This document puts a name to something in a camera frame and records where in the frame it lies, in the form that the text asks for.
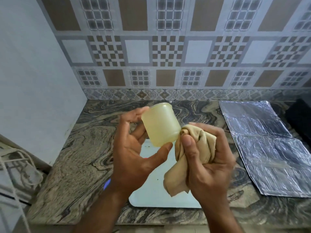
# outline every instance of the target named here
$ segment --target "marble countertop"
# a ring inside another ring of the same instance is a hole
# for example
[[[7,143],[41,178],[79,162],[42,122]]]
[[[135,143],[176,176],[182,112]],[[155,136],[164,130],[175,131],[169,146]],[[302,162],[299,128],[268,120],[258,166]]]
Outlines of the marble countertop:
[[[112,174],[112,144],[118,115],[137,107],[160,101],[88,101],[27,214],[34,224],[76,224],[97,199]],[[311,227],[311,199],[260,195],[253,186],[218,101],[173,101],[177,119],[182,125],[204,122],[226,131],[232,152],[237,158],[228,192],[231,209],[242,224],[282,227]],[[275,112],[295,136],[284,118],[290,102],[272,102]],[[136,208],[128,202],[117,225],[204,225],[201,209]]]

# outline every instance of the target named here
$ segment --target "cutting board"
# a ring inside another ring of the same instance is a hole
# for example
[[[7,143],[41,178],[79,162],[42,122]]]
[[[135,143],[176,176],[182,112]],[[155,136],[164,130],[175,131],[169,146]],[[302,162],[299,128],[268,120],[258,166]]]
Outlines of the cutting board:
[[[148,158],[158,151],[149,139],[142,145],[141,157]],[[158,208],[201,208],[191,192],[181,192],[171,197],[163,187],[164,174],[176,163],[175,143],[167,161],[157,167],[148,177],[145,184],[134,191],[129,201],[135,207],[158,207]]]

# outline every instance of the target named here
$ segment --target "person's left hand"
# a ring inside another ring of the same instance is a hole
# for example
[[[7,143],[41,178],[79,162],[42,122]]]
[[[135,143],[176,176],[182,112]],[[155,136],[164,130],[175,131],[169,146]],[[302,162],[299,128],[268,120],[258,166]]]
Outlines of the person's left hand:
[[[111,185],[117,187],[127,198],[140,188],[149,174],[164,163],[173,147],[171,142],[163,145],[149,158],[142,158],[140,151],[146,140],[147,132],[143,123],[137,125],[132,133],[130,123],[141,121],[142,113],[149,107],[137,108],[120,116],[113,147],[114,171]]]

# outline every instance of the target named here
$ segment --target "blue object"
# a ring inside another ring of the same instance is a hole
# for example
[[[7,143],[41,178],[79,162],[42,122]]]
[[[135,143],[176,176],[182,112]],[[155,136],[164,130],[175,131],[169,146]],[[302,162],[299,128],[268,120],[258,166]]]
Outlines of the blue object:
[[[105,185],[104,185],[104,189],[107,188],[107,186],[110,184],[111,179],[109,178],[108,181],[106,181]]]

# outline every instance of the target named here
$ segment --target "silver foil sheet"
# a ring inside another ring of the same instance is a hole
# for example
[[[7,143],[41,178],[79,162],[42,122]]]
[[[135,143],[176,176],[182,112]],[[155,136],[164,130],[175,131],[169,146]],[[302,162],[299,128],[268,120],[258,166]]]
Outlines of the silver foil sheet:
[[[311,155],[268,101],[220,101],[219,106],[261,194],[311,197]]]

